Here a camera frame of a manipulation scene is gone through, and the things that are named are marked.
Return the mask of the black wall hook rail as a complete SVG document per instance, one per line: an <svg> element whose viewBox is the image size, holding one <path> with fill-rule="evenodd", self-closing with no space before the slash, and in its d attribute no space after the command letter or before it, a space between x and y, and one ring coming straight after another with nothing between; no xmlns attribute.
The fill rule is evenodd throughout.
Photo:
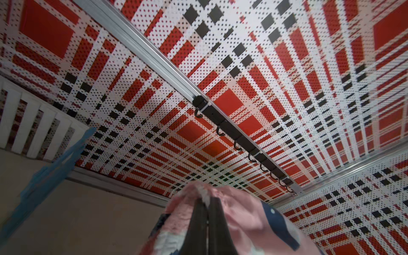
<svg viewBox="0 0 408 255"><path fill-rule="evenodd" d="M287 192L295 196L302 192L295 181L263 151L237 124L226 116L212 101L205 96L195 96L192 105L196 118L206 117L216 125L218 136L228 136L233 141L233 147L238 151L246 151L250 162L257 162L262 172L268 172L269 176L284 187Z"/></svg>

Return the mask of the blue and white slatted crate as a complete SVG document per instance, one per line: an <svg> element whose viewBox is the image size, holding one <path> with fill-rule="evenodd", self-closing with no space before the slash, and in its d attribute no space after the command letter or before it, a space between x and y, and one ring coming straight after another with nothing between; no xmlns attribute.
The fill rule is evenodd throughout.
<svg viewBox="0 0 408 255"><path fill-rule="evenodd" d="M1 77L1 90L6 91L6 101L1 118L1 148L6 148L13 122L21 101L27 104L11 151L21 154L28 140L36 116L42 112L38 128L34 133L26 156L35 159L47 137L52 123L59 122L46 150L44 160L49 166L41 168L31 178L20 195L20 202L1 227L1 245L24 223L34 210L55 190L74 169L87 140L96 132L95 128L77 121L44 100Z"/></svg>

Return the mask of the pink shark print shorts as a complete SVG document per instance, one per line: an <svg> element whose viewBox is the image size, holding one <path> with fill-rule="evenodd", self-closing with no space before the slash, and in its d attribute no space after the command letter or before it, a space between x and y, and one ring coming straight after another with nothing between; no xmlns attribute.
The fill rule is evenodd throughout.
<svg viewBox="0 0 408 255"><path fill-rule="evenodd" d="M143 255L179 255L194 203L220 198L238 255L320 255L322 250L276 208L242 190L193 181L165 208L141 249Z"/></svg>

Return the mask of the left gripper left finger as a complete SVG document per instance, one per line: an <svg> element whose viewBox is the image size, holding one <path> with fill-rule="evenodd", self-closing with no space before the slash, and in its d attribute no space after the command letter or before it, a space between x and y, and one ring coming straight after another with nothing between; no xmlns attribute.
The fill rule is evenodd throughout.
<svg viewBox="0 0 408 255"><path fill-rule="evenodd" d="M208 211L201 199L194 203L192 217L189 223L186 238L180 255L206 255L207 254L207 227Z"/></svg>

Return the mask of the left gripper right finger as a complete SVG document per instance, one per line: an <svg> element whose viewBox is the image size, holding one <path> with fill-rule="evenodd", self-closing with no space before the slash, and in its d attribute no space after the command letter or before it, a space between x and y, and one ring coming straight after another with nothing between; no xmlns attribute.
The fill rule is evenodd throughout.
<svg viewBox="0 0 408 255"><path fill-rule="evenodd" d="M208 254L237 255L220 198L211 197L208 208Z"/></svg>

